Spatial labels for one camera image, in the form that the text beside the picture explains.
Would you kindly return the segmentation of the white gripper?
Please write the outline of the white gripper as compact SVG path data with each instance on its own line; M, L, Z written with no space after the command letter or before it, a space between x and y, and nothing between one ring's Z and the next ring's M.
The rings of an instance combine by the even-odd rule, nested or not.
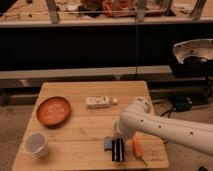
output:
M133 131L123 124L120 120L117 120L113 126L113 133L116 138L112 140L112 161L113 162L124 162L124 142L123 140L129 140L133 137Z

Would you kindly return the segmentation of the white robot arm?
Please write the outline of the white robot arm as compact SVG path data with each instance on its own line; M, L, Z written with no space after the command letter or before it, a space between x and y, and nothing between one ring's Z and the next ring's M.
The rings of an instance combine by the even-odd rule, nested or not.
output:
M148 99L136 97L119 114L114 136L129 140L142 132L213 157L213 124L160 117L151 113L151 107Z

